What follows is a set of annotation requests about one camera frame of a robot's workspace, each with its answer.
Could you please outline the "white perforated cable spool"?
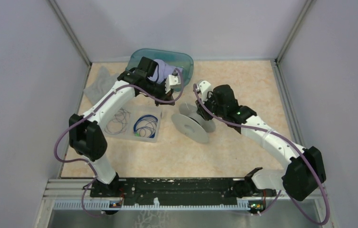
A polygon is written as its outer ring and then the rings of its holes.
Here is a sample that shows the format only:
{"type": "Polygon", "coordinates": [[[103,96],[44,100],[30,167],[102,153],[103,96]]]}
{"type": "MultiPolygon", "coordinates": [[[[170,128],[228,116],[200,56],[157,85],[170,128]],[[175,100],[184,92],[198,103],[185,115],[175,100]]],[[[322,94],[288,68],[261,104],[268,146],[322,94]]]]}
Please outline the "white perforated cable spool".
{"type": "Polygon", "coordinates": [[[179,105],[179,113],[174,113],[171,120],[183,135],[198,143],[208,143],[209,133],[216,130],[216,125],[213,120],[204,120],[197,110],[194,105],[182,103],[179,105]]]}

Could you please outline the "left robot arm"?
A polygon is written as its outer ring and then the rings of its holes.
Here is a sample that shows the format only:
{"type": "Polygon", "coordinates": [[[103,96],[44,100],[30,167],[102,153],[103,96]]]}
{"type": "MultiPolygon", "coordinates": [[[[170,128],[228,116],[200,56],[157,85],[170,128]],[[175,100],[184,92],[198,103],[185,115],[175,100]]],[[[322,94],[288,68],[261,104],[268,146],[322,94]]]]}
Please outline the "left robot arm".
{"type": "Polygon", "coordinates": [[[95,179],[102,183],[101,190],[109,197],[120,190],[118,174],[106,156],[108,144],[104,129],[110,119],[139,94],[153,99],[156,105],[174,105],[178,100],[173,98],[174,88],[184,87],[182,70],[177,67],[161,82],[153,79],[154,75],[159,75],[159,64],[143,57],[137,67],[122,72],[110,91],[92,108],[69,119],[70,147],[90,165],[95,179]]]}

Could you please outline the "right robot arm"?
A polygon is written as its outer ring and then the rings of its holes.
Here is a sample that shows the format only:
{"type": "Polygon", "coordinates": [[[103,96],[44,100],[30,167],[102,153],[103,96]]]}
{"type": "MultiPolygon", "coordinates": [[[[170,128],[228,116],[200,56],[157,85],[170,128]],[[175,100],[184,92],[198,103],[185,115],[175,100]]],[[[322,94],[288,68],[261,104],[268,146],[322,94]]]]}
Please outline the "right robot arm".
{"type": "Polygon", "coordinates": [[[208,81],[193,85],[197,113],[204,120],[216,119],[235,129],[270,153],[282,166],[280,170],[255,168],[245,177],[245,190],[257,196],[262,190],[282,190],[303,201],[326,180],[322,154],[312,146],[292,142],[270,127],[248,106],[240,105],[229,85],[215,88],[208,81]]]}

